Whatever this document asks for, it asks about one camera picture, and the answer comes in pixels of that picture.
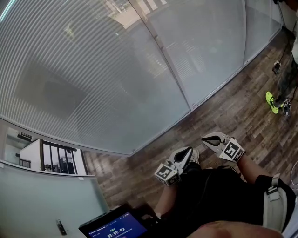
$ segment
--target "black device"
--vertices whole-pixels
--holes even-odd
[[[152,237],[159,221],[148,204],[132,208],[125,203],[82,224],[79,230],[88,238],[146,238]]]

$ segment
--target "wooden floor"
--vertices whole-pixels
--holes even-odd
[[[124,201],[132,205],[146,201],[154,206],[163,186],[153,173],[173,150],[182,146],[200,151],[202,168],[227,164],[201,144],[202,136],[215,131],[234,136],[250,158],[271,174],[281,173],[284,182],[290,184],[290,172],[298,159],[298,93],[288,118],[273,114],[265,101],[267,91],[276,95],[278,77],[271,69],[286,42],[285,33],[279,33],[224,88],[131,158],[84,152],[88,170],[96,175],[110,208]],[[287,51],[284,65],[289,60]]]

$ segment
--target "blue screen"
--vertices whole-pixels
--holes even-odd
[[[91,238],[137,238],[147,230],[129,212],[89,232]]]

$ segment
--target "yellow-green sneaker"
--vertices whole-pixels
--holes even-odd
[[[273,97],[273,95],[271,94],[271,92],[267,92],[267,93],[266,93],[266,101],[267,101],[267,103],[270,105],[272,112],[273,112],[274,114],[278,114],[278,107],[275,107],[275,106],[273,105],[274,97]]]

